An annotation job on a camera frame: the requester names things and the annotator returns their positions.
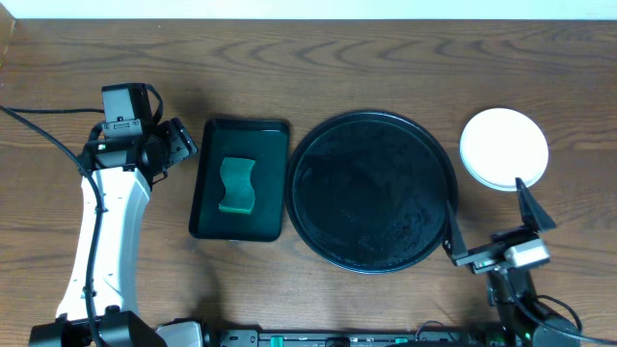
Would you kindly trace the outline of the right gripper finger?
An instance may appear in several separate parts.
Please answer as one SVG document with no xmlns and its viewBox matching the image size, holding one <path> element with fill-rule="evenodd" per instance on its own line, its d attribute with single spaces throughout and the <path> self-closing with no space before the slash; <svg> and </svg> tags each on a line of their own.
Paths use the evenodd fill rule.
<svg viewBox="0 0 617 347">
<path fill-rule="evenodd" d="M 445 205 L 443 249 L 451 260 L 458 260 L 469 254 L 456 220 L 456 214 L 449 202 Z"/>
<path fill-rule="evenodd" d="M 555 221 L 530 193 L 523 180 L 516 178 L 519 207 L 523 224 L 534 232 L 545 232 L 556 228 Z"/>
</svg>

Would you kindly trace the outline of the mint plate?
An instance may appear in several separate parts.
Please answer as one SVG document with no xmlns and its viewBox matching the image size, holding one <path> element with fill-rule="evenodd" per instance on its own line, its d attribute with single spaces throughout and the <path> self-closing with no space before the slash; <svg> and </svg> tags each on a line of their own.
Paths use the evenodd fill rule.
<svg viewBox="0 0 617 347">
<path fill-rule="evenodd" d="M 497 190 L 497 191 L 501 191 L 501 192 L 515 192 L 517 191 L 518 187 L 516 184 L 516 181 L 514 184 L 511 185 L 503 185 L 503 184 L 494 184 L 486 179 L 484 179 L 483 177 L 481 177 L 477 172 L 475 172 L 470 166 L 467 165 L 467 163 L 465 163 L 465 168 L 468 171 L 468 173 L 475 179 L 477 180 L 479 183 L 481 183 L 482 185 Z"/>
<path fill-rule="evenodd" d="M 474 179 L 484 186 L 498 191 L 516 191 L 517 178 L 520 178 L 525 184 L 535 179 L 533 171 L 518 166 L 516 162 L 464 158 L 463 164 Z"/>
</svg>

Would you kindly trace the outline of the green sponge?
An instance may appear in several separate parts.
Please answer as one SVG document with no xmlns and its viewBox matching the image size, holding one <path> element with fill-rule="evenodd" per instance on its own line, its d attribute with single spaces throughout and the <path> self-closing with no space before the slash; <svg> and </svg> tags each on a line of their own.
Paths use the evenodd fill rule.
<svg viewBox="0 0 617 347">
<path fill-rule="evenodd" d="M 219 203 L 224 213 L 250 215 L 255 207 L 255 189 L 252 185 L 252 171 L 255 160 L 226 157 L 220 168 L 225 194 Z"/>
</svg>

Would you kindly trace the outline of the white plate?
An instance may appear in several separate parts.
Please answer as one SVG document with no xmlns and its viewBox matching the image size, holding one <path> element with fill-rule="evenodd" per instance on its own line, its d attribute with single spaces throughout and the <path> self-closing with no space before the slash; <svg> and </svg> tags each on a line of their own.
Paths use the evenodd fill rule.
<svg viewBox="0 0 617 347">
<path fill-rule="evenodd" d="M 516 162 L 533 171 L 535 184 L 545 173 L 549 145 L 541 128 L 525 114 L 508 108 L 491 108 L 473 116 L 465 126 L 459 153 L 462 159 Z"/>
</svg>

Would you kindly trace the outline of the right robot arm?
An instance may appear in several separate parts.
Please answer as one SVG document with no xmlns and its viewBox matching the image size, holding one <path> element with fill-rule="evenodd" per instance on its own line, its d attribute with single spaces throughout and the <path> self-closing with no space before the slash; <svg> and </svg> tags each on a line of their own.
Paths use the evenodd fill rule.
<svg viewBox="0 0 617 347">
<path fill-rule="evenodd" d="M 550 262 L 550 251 L 540 233 L 555 228 L 554 220 L 531 195 L 521 178 L 516 190 L 523 224 L 491 236 L 491 242 L 470 249 L 456 222 L 453 208 L 446 207 L 443 248 L 456 266 L 487 276 L 488 300 L 504 330 L 523 346 L 578 346 L 582 323 L 544 304 L 531 271 Z"/>
</svg>

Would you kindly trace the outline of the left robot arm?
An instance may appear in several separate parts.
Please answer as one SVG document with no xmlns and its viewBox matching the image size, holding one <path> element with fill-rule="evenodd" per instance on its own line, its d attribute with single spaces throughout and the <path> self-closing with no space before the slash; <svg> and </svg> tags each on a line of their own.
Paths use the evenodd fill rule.
<svg viewBox="0 0 617 347">
<path fill-rule="evenodd" d="M 82 225 L 71 278 L 50 324 L 33 327 L 32 346 L 201 346 L 195 320 L 157 329 L 138 313 L 136 263 L 142 220 L 158 174 L 195 154 L 179 119 L 125 136 L 112 122 L 93 129 L 79 156 Z"/>
</svg>

